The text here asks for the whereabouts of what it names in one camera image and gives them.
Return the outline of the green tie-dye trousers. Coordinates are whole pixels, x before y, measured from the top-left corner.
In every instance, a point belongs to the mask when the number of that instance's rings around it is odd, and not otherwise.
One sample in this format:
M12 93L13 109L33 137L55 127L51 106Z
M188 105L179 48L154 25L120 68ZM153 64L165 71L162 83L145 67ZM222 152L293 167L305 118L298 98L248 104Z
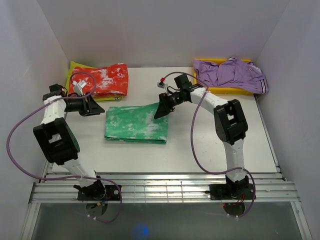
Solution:
M166 144L168 117L154 119L159 104L111 106L106 112L104 138L128 143Z

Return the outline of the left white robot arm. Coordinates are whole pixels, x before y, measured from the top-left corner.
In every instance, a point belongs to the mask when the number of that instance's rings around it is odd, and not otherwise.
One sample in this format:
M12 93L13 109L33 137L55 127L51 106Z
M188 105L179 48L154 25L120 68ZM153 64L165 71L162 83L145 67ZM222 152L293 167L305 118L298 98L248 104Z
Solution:
M44 116L40 125L33 128L33 134L49 163L62 166L77 176L78 191L87 198L101 200L106 196L106 187L96 172L79 160L79 143L65 120L65 113L77 112L83 117L100 115L105 110L89 95L64 99L67 94L62 85L54 84L50 92L43 95Z

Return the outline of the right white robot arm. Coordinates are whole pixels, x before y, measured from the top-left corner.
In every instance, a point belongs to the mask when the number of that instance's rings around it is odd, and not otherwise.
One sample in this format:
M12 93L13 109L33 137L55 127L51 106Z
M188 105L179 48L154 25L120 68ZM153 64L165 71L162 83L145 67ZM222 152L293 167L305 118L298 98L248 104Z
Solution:
M190 74L178 72L175 77L177 89L159 94L159 104L154 118L159 119L173 112L175 106L184 102L196 104L214 116L215 132L222 141L227 169L225 184L211 184L209 190L213 200L236 199L239 202L254 197L254 186L249 182L244 163L244 139L248 123L241 103L237 99L225 100L209 92L200 83L189 81Z

